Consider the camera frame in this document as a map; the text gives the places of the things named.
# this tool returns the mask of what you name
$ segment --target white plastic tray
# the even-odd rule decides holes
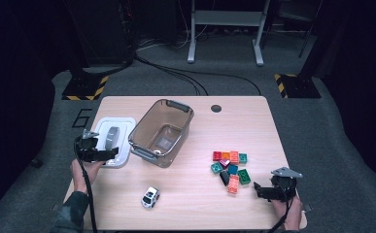
[[[112,148],[119,147],[119,153],[115,159],[106,161],[103,167],[106,168],[120,168],[126,165],[130,155],[130,144],[128,137],[130,132],[136,125],[136,120],[132,117],[103,117],[97,122],[94,132],[99,135],[96,148],[98,150],[106,150],[106,138],[111,127],[119,128],[119,136],[115,142],[112,142]]]

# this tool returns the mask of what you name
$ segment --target transparent plastic bin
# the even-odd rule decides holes
[[[156,101],[128,137],[131,152],[161,168],[169,167],[188,136],[193,115],[185,104]]]

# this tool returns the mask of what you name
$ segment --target table leg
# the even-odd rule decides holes
[[[196,52],[196,21],[195,21],[194,0],[191,1],[191,26],[190,26],[190,46],[188,48],[188,63],[194,62],[194,54]]]
[[[266,0],[264,6],[263,6],[263,12],[260,17],[260,24],[257,30],[257,36],[256,39],[252,40],[254,51],[255,51],[255,59],[256,59],[256,65],[257,66],[263,66],[263,58],[262,58],[262,52],[260,51],[260,38],[262,37],[263,33],[263,27],[264,23],[266,21],[267,16],[267,10],[269,8],[270,0]]]

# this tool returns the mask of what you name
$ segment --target sleeve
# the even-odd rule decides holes
[[[61,207],[51,233],[82,232],[88,206],[85,193],[74,191]]]

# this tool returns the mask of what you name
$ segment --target green block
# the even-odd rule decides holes
[[[214,174],[217,174],[217,173],[219,173],[223,170],[223,168],[222,168],[222,166],[219,162],[212,164],[211,169],[212,169],[212,172]]]
[[[251,182],[251,178],[249,177],[248,171],[246,171],[246,169],[239,170],[238,176],[240,184],[247,184]]]
[[[248,162],[248,155],[245,153],[239,153],[239,163],[247,163]]]

